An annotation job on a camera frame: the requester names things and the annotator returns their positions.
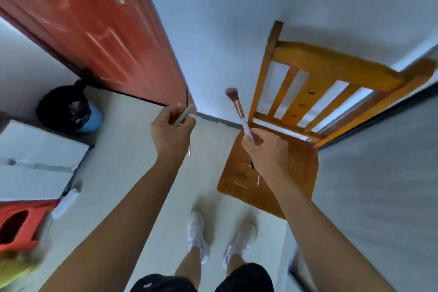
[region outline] chair backrest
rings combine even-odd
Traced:
[[[396,72],[385,65],[326,48],[300,42],[278,41],[282,27],[283,23],[276,21],[269,35],[248,120],[252,122],[253,118],[256,118],[271,125],[307,136],[315,141],[315,147],[319,147],[363,123],[426,83],[436,68],[435,61],[422,58],[405,71]],[[257,112],[256,108],[271,61],[286,64],[289,66],[289,70],[269,113],[266,115]],[[283,117],[281,119],[274,118],[274,114],[299,70],[307,71],[309,77]],[[305,127],[299,127],[298,123],[304,115],[310,111],[337,80],[347,82],[347,87],[310,123]],[[323,129],[322,132],[312,131],[317,124],[362,87],[374,90],[366,101],[342,115],[340,119],[337,119],[328,128]]]

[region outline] trash can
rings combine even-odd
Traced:
[[[85,83],[78,80],[72,86],[60,86],[41,99],[36,114],[41,123],[65,134],[92,133],[103,121],[102,112],[84,95]]]

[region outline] shoe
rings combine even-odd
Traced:
[[[243,223],[236,234],[236,238],[230,247],[228,247],[227,253],[222,261],[222,266],[227,270],[228,262],[234,253],[244,256],[244,254],[251,249],[252,244],[257,238],[257,228],[252,223]]]
[[[187,241],[190,242],[189,251],[193,247],[198,247],[201,252],[201,263],[206,263],[210,255],[210,246],[204,239],[204,218],[198,211],[190,212]]]

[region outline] wooden chair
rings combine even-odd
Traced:
[[[396,72],[385,65],[322,47],[300,42],[278,41],[282,27],[283,23],[276,21],[269,35],[248,121],[250,127],[260,127],[254,125],[255,118],[311,139],[311,142],[308,142],[275,132],[289,142],[290,173],[299,187],[311,197],[318,171],[317,148],[365,122],[426,83],[432,76],[436,63],[423,58],[403,72]],[[271,61],[286,64],[289,66],[289,70],[266,115],[257,112],[256,108]],[[300,69],[307,71],[309,77],[283,117],[281,119],[274,118],[289,86]],[[348,86],[310,123],[305,127],[299,127],[300,120],[336,80],[347,82]],[[335,120],[322,131],[312,131],[317,124],[361,87],[372,89],[373,93],[358,107],[347,111],[341,118]],[[242,137],[243,132],[240,132],[225,164],[217,190],[284,218],[270,189],[258,173],[251,169],[249,156],[240,144]]]

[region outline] tile floor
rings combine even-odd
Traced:
[[[82,184],[82,193],[69,211],[53,222],[39,249],[41,266],[13,284],[11,291],[37,291],[155,161],[149,125],[160,106],[94,88],[88,88],[86,94],[103,109],[105,121],[95,135],[96,147],[75,177],[75,183]],[[201,292],[214,291],[225,278],[223,254],[245,220],[258,226],[258,239],[246,259],[263,265],[275,284],[286,222],[216,191],[238,130],[201,118],[197,122],[191,138],[192,156],[181,166],[127,291],[144,275],[175,272],[187,252],[186,222],[192,208],[203,212],[205,238],[212,244],[210,260],[202,267]]]

